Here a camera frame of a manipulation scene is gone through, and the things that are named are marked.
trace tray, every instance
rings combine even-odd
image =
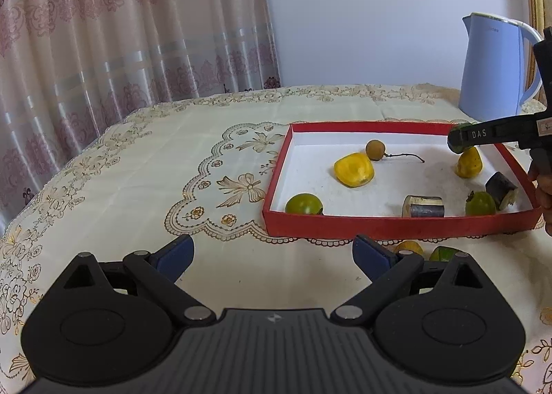
[[[366,234],[376,240],[436,239],[513,233],[533,229],[541,211],[535,187],[517,160],[502,144],[479,147],[483,171],[472,179],[453,172],[458,156],[446,145],[451,124],[425,122],[321,122],[292,124],[284,140],[263,205],[267,232],[273,237],[351,239]],[[410,152],[413,157],[373,162],[375,176],[368,184],[348,188],[337,181],[333,163],[364,151],[379,139],[388,154]],[[471,190],[502,172],[520,187],[515,205],[492,216],[464,216]],[[324,215],[292,215],[285,204],[298,193],[321,199]],[[444,218],[401,218],[407,195],[440,196]]]

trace ribbed gray surface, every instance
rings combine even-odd
[[[40,380],[26,394],[520,394],[504,379],[479,388],[417,381],[384,360],[359,328],[322,310],[228,310],[208,328],[185,332],[158,367],[105,388]]]

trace tablecloth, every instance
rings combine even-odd
[[[260,214],[288,125],[460,122],[468,117],[457,97],[428,84],[288,87],[161,104],[110,127],[33,198],[0,242],[0,392],[18,392],[33,379],[21,327],[83,250],[120,260],[188,233],[194,262],[177,284],[217,314],[224,307],[333,310],[369,284],[350,242],[272,238]],[[525,107],[539,109],[537,102]],[[526,152],[510,149],[528,168]],[[542,226],[440,244],[472,254],[520,317],[527,344],[513,378],[529,392],[552,393],[552,238]],[[430,252],[437,242],[422,245]]]

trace twig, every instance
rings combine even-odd
[[[420,156],[417,156],[416,154],[408,154],[407,152],[403,152],[402,154],[384,154],[384,156],[385,157],[413,156],[421,160],[423,164],[426,163],[426,161],[423,160]]]

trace blue kettle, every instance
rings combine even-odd
[[[460,109],[480,122],[518,115],[521,105],[542,86],[540,74],[525,89],[523,39],[543,40],[539,32],[521,21],[473,12],[462,19],[469,37]]]

